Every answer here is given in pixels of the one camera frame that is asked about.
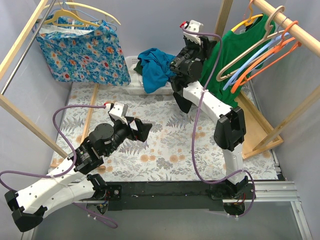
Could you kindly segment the beige wooden hanger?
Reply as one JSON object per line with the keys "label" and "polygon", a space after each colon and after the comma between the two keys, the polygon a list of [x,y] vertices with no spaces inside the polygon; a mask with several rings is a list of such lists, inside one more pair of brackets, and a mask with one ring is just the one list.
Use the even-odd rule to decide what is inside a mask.
{"label": "beige wooden hanger", "polygon": [[279,36],[284,30],[281,31],[275,31],[274,33],[270,34],[270,32],[273,29],[273,25],[271,24],[271,21],[274,20],[274,17],[276,16],[276,14],[278,13],[283,13],[285,11],[285,6],[281,5],[278,6],[268,17],[265,25],[264,25],[264,29],[265,29],[265,34],[263,36],[262,39],[260,39],[258,42],[256,42],[255,44],[253,44],[250,48],[248,48],[246,51],[244,51],[242,54],[240,54],[239,56],[237,56],[234,60],[232,60],[230,63],[228,63],[226,66],[224,66],[221,71],[217,74],[216,76],[216,80],[218,82],[221,82],[227,78],[229,78],[230,76],[232,76],[236,71],[233,71],[225,76],[223,76],[223,73],[228,70],[230,67],[232,67],[234,64],[236,64],[239,60],[241,60],[243,57],[245,57],[247,54],[249,54],[251,51],[253,51],[255,48],[257,48],[258,46],[260,46],[261,44],[263,44],[264,42],[271,40],[277,36]]}

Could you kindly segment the blue t-shirt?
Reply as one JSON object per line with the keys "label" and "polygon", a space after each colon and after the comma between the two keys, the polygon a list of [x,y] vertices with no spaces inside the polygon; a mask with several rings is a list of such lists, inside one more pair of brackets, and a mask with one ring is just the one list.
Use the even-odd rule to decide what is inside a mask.
{"label": "blue t-shirt", "polygon": [[143,66],[142,80],[144,91],[151,94],[159,88],[165,87],[171,77],[176,74],[171,71],[170,64],[175,56],[165,53],[158,48],[150,48],[138,55]]}

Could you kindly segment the white floral print t-shirt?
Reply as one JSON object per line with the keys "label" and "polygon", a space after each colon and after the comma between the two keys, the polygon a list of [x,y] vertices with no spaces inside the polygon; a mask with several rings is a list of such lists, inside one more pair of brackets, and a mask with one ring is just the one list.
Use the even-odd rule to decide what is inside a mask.
{"label": "white floral print t-shirt", "polygon": [[130,73],[129,76],[130,76],[130,84],[129,84],[130,87],[144,89],[143,76],[141,74],[134,71],[133,73]]}

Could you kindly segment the light blue hanger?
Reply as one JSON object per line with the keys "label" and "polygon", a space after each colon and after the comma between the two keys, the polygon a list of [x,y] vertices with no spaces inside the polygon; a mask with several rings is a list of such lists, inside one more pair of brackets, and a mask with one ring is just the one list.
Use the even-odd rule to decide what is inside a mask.
{"label": "light blue hanger", "polygon": [[[295,37],[291,37],[288,30],[289,28],[287,27],[280,35],[270,40],[261,49],[254,53],[253,56],[251,56],[241,67],[236,70],[236,72],[226,82],[222,90],[225,91],[228,87],[231,86],[230,92],[234,94],[237,89],[254,78],[256,75],[262,73],[264,70],[299,48],[302,43],[297,41]],[[295,41],[295,43],[292,45],[290,50],[268,64],[266,67],[261,68],[258,72],[248,77],[248,75],[253,70],[257,69],[258,67],[262,67],[264,62],[266,62],[275,54],[279,53],[285,46],[287,46],[289,43],[292,43],[293,41]]]}

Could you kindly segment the black t-shirt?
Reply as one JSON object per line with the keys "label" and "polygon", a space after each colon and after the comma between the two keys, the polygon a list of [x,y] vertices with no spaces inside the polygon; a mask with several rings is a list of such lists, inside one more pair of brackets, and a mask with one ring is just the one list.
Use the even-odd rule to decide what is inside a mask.
{"label": "black t-shirt", "polygon": [[184,91],[184,89],[182,89],[178,92],[174,92],[173,97],[174,97],[179,109],[182,112],[184,112],[185,114],[188,114],[190,112],[191,107],[196,107],[196,105],[183,96],[183,91]]}

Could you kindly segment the bright green t-shirt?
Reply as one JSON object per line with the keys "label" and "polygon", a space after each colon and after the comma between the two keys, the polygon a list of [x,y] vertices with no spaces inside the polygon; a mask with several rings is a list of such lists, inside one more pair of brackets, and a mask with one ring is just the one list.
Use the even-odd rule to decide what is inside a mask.
{"label": "bright green t-shirt", "polygon": [[[241,55],[243,52],[245,52],[252,45],[257,43],[264,37],[266,33],[265,24],[268,20],[268,17],[269,16],[267,15],[258,17],[255,20],[255,22],[252,24],[252,26],[243,33],[238,34],[229,30],[222,37],[221,54],[220,54],[217,66],[214,70],[214,73],[206,89],[208,89],[208,91],[211,92],[217,99],[219,99],[220,101],[224,102],[225,104],[233,108],[236,108],[238,106],[238,103],[235,101],[235,98],[239,95],[239,92],[241,91],[242,87],[241,86],[238,87],[235,93],[231,93],[232,86],[228,86],[226,90],[223,90],[223,87],[225,86],[225,84],[228,82],[230,78],[226,78],[223,81],[217,81],[216,80],[217,74],[222,70],[223,67],[225,67],[227,64],[229,64],[231,61],[233,61],[235,58],[237,58],[239,55]],[[253,56],[253,54],[255,54],[259,49],[261,49],[268,42],[270,42],[270,40],[257,46],[246,56],[242,57],[237,63],[233,64],[231,67],[225,70],[222,76],[230,74],[231,72],[240,68],[251,56]],[[202,86],[206,84],[208,77],[211,74],[212,68],[214,67],[216,58],[219,53],[219,49],[220,49],[220,43],[218,42],[214,46],[211,52],[210,58],[208,58],[203,64],[201,79],[199,80]]]}

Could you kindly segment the green and grey raglan shirt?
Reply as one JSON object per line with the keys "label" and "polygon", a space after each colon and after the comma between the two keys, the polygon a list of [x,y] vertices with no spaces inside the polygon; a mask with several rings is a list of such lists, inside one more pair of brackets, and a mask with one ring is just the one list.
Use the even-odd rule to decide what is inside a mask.
{"label": "green and grey raglan shirt", "polygon": [[136,64],[136,67],[133,69],[136,73],[143,75],[143,66],[141,65],[141,61]]}

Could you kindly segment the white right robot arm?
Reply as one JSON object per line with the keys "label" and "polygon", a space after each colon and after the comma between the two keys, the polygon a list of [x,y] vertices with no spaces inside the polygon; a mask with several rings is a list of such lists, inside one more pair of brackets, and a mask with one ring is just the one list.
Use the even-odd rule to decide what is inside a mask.
{"label": "white right robot arm", "polygon": [[248,176],[244,173],[243,142],[246,134],[244,111],[221,102],[213,94],[204,91],[199,79],[204,61],[209,58],[216,41],[206,36],[196,39],[184,36],[185,47],[170,63],[176,74],[170,83],[179,108],[188,113],[192,105],[201,109],[215,124],[213,139],[222,149],[226,176],[216,181],[215,189],[221,195],[237,199],[245,192]]}

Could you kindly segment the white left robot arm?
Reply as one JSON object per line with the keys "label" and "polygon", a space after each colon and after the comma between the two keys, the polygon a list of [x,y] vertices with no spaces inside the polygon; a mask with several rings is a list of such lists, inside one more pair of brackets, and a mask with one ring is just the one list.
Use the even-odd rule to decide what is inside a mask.
{"label": "white left robot arm", "polygon": [[101,166],[126,140],[145,142],[152,124],[134,117],[126,123],[113,120],[101,123],[63,162],[44,178],[16,191],[9,190],[5,200],[20,232],[37,227],[54,211],[83,199],[107,200],[112,190],[100,174],[90,172]]}

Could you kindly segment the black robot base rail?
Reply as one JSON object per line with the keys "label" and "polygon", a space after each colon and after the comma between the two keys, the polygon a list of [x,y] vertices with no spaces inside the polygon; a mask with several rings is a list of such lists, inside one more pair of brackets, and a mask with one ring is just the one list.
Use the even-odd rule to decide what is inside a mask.
{"label": "black robot base rail", "polygon": [[103,198],[109,211],[124,210],[209,210],[223,211],[224,201],[236,203],[244,211],[244,201],[254,196],[247,184],[239,193],[225,183],[206,184],[202,181],[138,181],[108,182]]}

